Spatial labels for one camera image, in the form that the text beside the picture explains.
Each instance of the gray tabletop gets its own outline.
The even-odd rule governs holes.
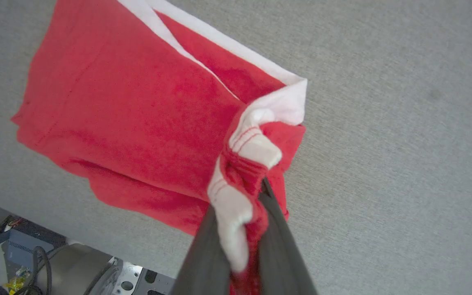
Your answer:
[[[286,185],[322,294],[472,294],[472,0],[172,2],[309,79]],[[53,8],[0,0],[0,206],[174,276],[191,237],[15,140]]]

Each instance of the wire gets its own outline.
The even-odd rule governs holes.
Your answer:
[[[28,283],[28,285],[24,286],[23,288],[19,289],[14,295],[21,295],[21,294],[28,294],[28,291],[34,290],[38,295],[43,295],[43,292],[39,287],[36,286],[36,281],[39,273],[39,263],[38,263],[38,256],[41,255],[41,259],[43,260],[43,264],[45,265],[45,271],[47,272],[47,291],[45,295],[51,295],[52,293],[52,269],[50,267],[50,260],[48,259],[47,252],[39,246],[34,248],[34,252],[32,253],[32,265],[34,269],[32,269],[32,279]]]

